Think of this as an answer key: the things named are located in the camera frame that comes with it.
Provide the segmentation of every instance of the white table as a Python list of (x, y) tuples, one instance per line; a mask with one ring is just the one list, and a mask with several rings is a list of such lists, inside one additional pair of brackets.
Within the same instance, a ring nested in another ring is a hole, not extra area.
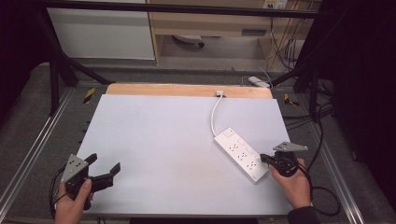
[[(101, 217), (264, 217), (291, 209), (268, 172), (256, 185), (213, 140), (218, 98), (102, 96), (78, 156), (97, 153), (90, 175), (121, 170), (86, 213)], [(224, 98), (215, 131), (233, 128), (259, 153), (289, 141), (276, 100)]]

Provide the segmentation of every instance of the human hand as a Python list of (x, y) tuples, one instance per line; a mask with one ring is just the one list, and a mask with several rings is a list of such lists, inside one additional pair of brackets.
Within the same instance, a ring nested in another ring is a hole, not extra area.
[(66, 186), (61, 184), (58, 197), (62, 197), (56, 203), (55, 224), (78, 224), (82, 217), (85, 200), (90, 196), (92, 181), (87, 179), (81, 186), (76, 199), (73, 201), (66, 194)]
[[(303, 159), (297, 159), (305, 166)], [(311, 191), (305, 174), (298, 170), (293, 176), (285, 177), (277, 169), (270, 165), (273, 178), (279, 183), (285, 192), (286, 198), (294, 209), (311, 206)]]

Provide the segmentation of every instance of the white power strip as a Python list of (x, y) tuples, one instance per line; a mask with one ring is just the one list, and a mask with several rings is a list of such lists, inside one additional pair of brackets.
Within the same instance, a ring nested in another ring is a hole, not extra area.
[(268, 165), (260, 159), (257, 153), (233, 129), (228, 128), (215, 137), (223, 152), (245, 174), (248, 179), (256, 184), (268, 171)]
[(258, 87), (264, 87), (264, 88), (268, 88), (270, 85), (268, 85), (265, 81), (257, 78), (257, 77), (250, 77), (248, 78), (248, 81)]

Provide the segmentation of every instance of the finger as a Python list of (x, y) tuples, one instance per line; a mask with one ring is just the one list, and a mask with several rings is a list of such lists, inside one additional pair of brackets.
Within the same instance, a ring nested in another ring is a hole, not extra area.
[(84, 184), (82, 184), (81, 188), (79, 189), (78, 195), (75, 199), (76, 204), (84, 206), (85, 200), (91, 193), (92, 181), (87, 179)]
[(280, 178), (279, 171), (273, 165), (269, 165), (268, 168), (270, 169), (271, 175), (272, 175), (273, 178), (275, 178), (275, 179)]
[(305, 168), (305, 161), (304, 159), (297, 159), (298, 163), (300, 163)]

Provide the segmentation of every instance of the gray floor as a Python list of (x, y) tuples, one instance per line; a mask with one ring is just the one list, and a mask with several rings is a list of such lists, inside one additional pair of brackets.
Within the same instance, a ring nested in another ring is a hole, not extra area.
[[(247, 77), (266, 75), (265, 60), (258, 51), (258, 41), (253, 39), (207, 37), (205, 47), (179, 43), (172, 37), (165, 39), (162, 64), (127, 62), (123, 68), (100, 66), (93, 68), (103, 77), (118, 82), (153, 82), (153, 83), (189, 83), (189, 84), (222, 84), (249, 85)], [(271, 78), (283, 74), (284, 68), (279, 66), (270, 74)], [(7, 119), (0, 129), (0, 160), (1, 181), (0, 193), (7, 190), (12, 177), (17, 173), (30, 147), (39, 135), (48, 119), (50, 112), (50, 84), (48, 67), (40, 66), (32, 73), (32, 77), (21, 94), (21, 99), (10, 110)], [(7, 211), (4, 223), (51, 223), (48, 210), (48, 189), (50, 180), (70, 153), (76, 153), (79, 141), (84, 137), (83, 130), (89, 128), (89, 121), (106, 86), (93, 84), (95, 94), (89, 104), (82, 103), (87, 90), (91, 87), (91, 79), (78, 74), (79, 87), (71, 90), (70, 100), (57, 125), (37, 157), (30, 174), (26, 176), (13, 204)], [(284, 93), (290, 99), (298, 101), (290, 86), (293, 79), (273, 88), (274, 97), (278, 100), (282, 115), (303, 115), (301, 106), (284, 104)], [(321, 103), (326, 98), (319, 97)], [(396, 223), (396, 215), (386, 198), (378, 189), (369, 170), (364, 163), (355, 162), (350, 155), (349, 146), (338, 125), (337, 118), (328, 116), (322, 120), (323, 132), (350, 191), (359, 207), (366, 223)], [(311, 150), (298, 155), (311, 161), (318, 145), (309, 124), (289, 131), (290, 141), (306, 145)], [(321, 157), (312, 168), (315, 186), (322, 186), (334, 191), (324, 161)], [(325, 211), (333, 211), (335, 203), (328, 194), (316, 191), (314, 205)], [(349, 223), (343, 210), (335, 217), (319, 215), (324, 223)], [(124, 219), (113, 218), (107, 223), (127, 223)], [(283, 217), (268, 217), (261, 223), (285, 223)]]

